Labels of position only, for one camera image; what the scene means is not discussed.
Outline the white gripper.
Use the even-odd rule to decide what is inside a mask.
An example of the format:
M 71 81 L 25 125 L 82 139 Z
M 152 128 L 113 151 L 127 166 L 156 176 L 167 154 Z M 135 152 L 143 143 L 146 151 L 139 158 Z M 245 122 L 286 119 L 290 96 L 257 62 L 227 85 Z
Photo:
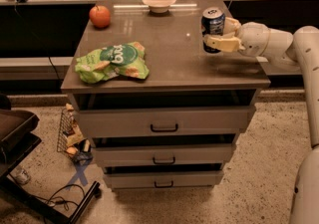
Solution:
M 210 48 L 222 52 L 235 52 L 247 57 L 261 56 L 269 42 L 270 29 L 264 24 L 249 22 L 241 26 L 234 18 L 226 17 L 223 35 L 213 36 L 206 34 L 203 42 Z

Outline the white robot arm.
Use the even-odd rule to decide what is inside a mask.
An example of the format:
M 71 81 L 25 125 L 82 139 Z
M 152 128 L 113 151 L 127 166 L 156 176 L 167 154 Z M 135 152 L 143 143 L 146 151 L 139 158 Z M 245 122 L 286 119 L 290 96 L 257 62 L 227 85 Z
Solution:
M 301 70 L 311 151 L 295 178 L 289 224 L 319 224 L 319 29 L 303 26 L 291 34 L 260 23 L 241 24 L 226 18 L 223 32 L 205 33 L 203 43 L 225 53 L 263 57 L 282 69 Z

